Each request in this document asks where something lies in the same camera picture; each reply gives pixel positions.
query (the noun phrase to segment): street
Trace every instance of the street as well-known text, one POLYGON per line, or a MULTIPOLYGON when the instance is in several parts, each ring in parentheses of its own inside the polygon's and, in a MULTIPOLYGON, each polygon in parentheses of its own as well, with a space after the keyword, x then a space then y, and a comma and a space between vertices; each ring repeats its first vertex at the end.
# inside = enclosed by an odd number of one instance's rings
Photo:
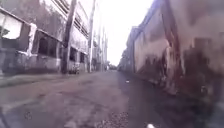
POLYGON ((2 128, 203 127, 195 102, 107 71, 0 89, 2 128))

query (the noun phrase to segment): utility pole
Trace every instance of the utility pole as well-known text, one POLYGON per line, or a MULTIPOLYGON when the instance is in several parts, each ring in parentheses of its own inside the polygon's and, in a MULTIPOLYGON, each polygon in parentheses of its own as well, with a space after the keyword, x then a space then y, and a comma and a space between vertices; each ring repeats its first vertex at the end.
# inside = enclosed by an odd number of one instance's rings
POLYGON ((96 0, 93 0, 92 12, 90 15, 90 22, 89 22, 89 40, 88 40, 88 63, 87 63, 87 70, 91 72, 91 65, 92 65, 92 45, 93 45, 93 18, 95 12, 95 4, 96 0))
POLYGON ((68 72, 68 62, 69 62, 69 55, 70 55, 70 47, 71 44, 69 42, 70 38, 70 31, 71 27, 73 25, 74 19, 75 19, 75 8, 76 8, 77 0, 72 0, 70 9, 69 9, 69 14, 68 14, 68 19, 66 22, 66 27, 65 27, 65 34, 63 38, 63 55, 62 55, 62 61, 61 61, 61 73, 62 74, 67 74, 68 72))

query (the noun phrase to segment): alley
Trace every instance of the alley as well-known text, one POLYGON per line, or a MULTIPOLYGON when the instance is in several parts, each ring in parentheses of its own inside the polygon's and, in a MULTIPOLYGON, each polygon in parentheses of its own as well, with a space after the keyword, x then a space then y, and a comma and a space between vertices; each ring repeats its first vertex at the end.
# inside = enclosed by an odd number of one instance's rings
POLYGON ((3 128, 178 128, 192 105, 130 75, 107 71, 0 89, 3 128))

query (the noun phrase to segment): building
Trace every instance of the building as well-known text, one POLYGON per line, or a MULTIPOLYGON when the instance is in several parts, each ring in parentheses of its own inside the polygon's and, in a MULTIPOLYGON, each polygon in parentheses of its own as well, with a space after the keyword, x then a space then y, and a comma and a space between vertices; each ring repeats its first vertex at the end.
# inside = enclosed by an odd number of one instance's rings
POLYGON ((223 11, 222 0, 155 0, 133 39, 135 72, 160 83, 165 79, 171 93, 218 95, 224 74, 223 11))
MULTIPOLYGON (((2 73, 59 72, 69 0, 0 2, 2 73)), ((87 70, 93 0, 78 1, 71 28, 69 70, 87 70)))
POLYGON ((105 70, 107 63, 108 37, 100 4, 96 1, 93 20, 92 71, 105 70))

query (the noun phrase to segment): overcast sky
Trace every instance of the overcast sky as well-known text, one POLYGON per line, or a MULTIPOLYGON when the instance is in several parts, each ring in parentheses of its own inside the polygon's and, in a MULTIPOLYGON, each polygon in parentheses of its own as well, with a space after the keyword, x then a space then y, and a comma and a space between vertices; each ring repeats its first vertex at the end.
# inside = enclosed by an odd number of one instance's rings
POLYGON ((108 32, 108 60, 117 65, 132 26, 144 19, 153 0, 101 0, 102 15, 108 32))

